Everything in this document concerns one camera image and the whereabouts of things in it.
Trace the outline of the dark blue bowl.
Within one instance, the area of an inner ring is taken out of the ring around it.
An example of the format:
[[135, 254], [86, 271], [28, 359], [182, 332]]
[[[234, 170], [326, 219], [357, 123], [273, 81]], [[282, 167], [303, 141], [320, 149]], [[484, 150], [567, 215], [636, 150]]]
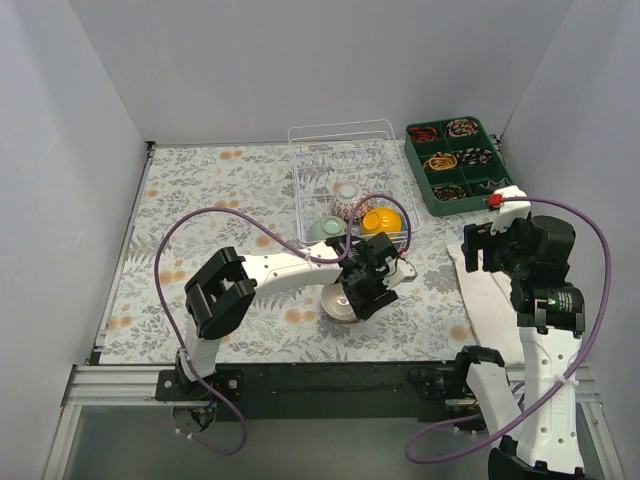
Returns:
[[388, 236], [398, 251], [406, 247], [408, 230], [407, 230], [405, 218], [403, 215], [400, 216], [400, 229], [397, 231], [390, 232]]

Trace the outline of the green compartment tray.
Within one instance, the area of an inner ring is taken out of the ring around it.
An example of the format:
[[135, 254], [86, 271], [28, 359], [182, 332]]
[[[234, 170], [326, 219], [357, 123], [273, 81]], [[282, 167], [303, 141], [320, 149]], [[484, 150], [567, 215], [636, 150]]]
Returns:
[[473, 116], [410, 124], [404, 151], [429, 213], [479, 211], [513, 180], [494, 140]]

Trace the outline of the yellow bowl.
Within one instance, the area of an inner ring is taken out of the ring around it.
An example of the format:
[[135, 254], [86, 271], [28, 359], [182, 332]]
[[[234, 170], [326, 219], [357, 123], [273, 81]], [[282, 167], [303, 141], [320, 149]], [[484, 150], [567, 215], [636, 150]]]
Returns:
[[363, 235], [386, 233], [390, 239], [395, 239], [403, 232], [403, 218], [394, 209], [377, 207], [368, 211], [361, 220]]

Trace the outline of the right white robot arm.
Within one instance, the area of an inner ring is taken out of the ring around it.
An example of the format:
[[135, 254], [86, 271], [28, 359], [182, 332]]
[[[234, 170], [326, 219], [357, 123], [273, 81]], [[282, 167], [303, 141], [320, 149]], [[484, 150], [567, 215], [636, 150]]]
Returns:
[[524, 355], [524, 402], [507, 385], [501, 354], [466, 347], [455, 359], [454, 389], [476, 397], [489, 433], [492, 479], [583, 479], [576, 429], [576, 388], [568, 368], [585, 332], [584, 297], [567, 281], [576, 233], [551, 216], [517, 218], [503, 232], [468, 225], [462, 252], [468, 272], [502, 272]]

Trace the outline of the white wire dish rack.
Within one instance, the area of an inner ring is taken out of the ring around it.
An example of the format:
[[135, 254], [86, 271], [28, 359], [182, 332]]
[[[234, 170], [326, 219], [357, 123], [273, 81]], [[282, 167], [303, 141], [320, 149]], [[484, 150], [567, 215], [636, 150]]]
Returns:
[[407, 215], [389, 236], [397, 246], [420, 220], [406, 162], [386, 119], [297, 126], [288, 130], [298, 236], [302, 244], [319, 241], [319, 225], [333, 215], [347, 222], [359, 205], [352, 232], [362, 236], [362, 220], [373, 208]]

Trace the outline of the red patterned bowl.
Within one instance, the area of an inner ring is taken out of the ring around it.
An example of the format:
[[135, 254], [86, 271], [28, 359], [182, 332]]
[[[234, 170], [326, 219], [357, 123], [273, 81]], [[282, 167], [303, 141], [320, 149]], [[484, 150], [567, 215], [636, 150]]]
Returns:
[[[349, 222], [355, 206], [368, 195], [371, 191], [358, 183], [347, 182], [339, 185], [335, 191], [331, 202], [331, 211], [333, 215], [342, 218], [345, 222]], [[374, 208], [373, 200], [366, 200], [357, 210], [354, 223], [362, 220], [362, 217]]]

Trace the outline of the mint green bowl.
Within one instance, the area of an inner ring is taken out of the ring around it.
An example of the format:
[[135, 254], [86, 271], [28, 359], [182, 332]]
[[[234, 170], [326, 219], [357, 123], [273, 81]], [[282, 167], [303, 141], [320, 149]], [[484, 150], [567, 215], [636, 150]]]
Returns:
[[306, 231], [305, 241], [310, 243], [324, 241], [330, 237], [345, 235], [346, 222], [334, 215], [325, 215], [314, 220]]

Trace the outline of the cream white bowl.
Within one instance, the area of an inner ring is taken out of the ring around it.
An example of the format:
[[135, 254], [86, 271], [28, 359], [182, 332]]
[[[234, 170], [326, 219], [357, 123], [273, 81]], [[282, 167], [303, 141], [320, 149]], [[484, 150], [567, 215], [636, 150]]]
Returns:
[[340, 283], [325, 285], [321, 291], [320, 303], [325, 313], [337, 322], [351, 323], [358, 320]]

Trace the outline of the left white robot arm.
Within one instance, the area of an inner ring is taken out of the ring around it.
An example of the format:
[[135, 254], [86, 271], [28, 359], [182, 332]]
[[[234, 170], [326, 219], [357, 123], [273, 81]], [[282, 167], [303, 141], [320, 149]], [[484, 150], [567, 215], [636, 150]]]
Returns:
[[385, 233], [368, 239], [334, 236], [295, 253], [241, 256], [218, 250], [185, 286], [191, 317], [176, 359], [177, 383], [193, 400], [213, 386], [223, 337], [242, 323], [251, 305], [264, 297], [307, 286], [341, 287], [355, 317], [367, 320], [398, 299], [394, 288], [416, 271]]

